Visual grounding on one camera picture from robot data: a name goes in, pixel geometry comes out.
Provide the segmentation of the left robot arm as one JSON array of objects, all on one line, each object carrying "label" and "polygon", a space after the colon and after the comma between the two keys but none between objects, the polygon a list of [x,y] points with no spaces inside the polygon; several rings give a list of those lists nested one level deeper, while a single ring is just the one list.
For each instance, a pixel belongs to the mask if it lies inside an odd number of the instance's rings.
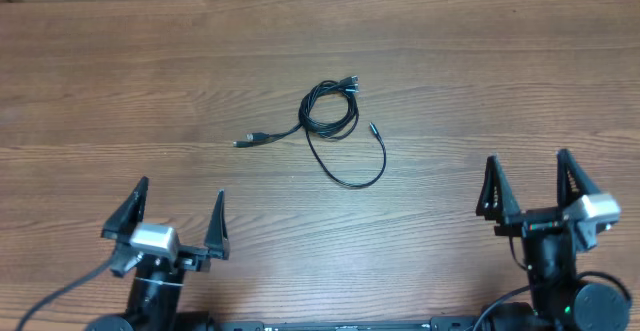
[{"label": "left robot arm", "polygon": [[220,190],[201,247],[183,244],[176,229],[143,220],[149,179],[143,177],[103,225],[101,236],[115,242],[109,269],[116,277],[134,271],[127,306],[90,322],[87,331],[175,331],[216,329],[207,311],[180,312],[188,272],[207,272],[213,259],[227,260],[230,244]]}]

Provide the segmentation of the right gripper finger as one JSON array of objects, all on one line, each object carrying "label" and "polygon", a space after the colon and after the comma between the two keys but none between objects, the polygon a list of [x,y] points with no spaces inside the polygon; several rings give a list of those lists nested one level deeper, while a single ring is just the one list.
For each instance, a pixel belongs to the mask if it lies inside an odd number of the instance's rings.
[{"label": "right gripper finger", "polygon": [[476,206],[476,215],[486,220],[515,221],[521,214],[520,206],[508,183],[496,155],[486,161],[483,186]]},{"label": "right gripper finger", "polygon": [[560,149],[556,158],[559,206],[569,206],[582,196],[601,193],[601,189],[581,168],[568,149]]}]

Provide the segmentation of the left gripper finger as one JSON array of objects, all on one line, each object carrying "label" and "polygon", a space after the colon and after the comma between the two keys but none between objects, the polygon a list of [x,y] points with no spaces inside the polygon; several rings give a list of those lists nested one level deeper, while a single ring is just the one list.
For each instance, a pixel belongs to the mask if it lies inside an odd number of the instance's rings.
[{"label": "left gripper finger", "polygon": [[149,179],[143,176],[128,198],[106,220],[101,237],[115,241],[128,241],[143,220]]},{"label": "left gripper finger", "polygon": [[228,260],[230,256],[230,244],[224,214],[224,197],[225,192],[220,190],[217,194],[216,203],[204,239],[204,246],[207,248],[210,258]]}]

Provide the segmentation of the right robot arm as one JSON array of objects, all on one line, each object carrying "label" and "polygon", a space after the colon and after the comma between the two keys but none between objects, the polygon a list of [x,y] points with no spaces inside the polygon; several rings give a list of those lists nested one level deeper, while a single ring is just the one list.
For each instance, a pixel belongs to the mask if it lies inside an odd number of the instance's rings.
[{"label": "right robot arm", "polygon": [[475,330],[623,330],[630,321],[633,297],[615,276],[579,271],[580,253],[593,250],[600,233],[621,216],[616,199],[602,191],[571,152],[557,158],[557,203],[522,209],[497,156],[486,161],[477,215],[494,222],[494,232],[519,240],[523,254],[515,259],[528,283],[530,303],[514,303],[511,291],[484,307]]}]

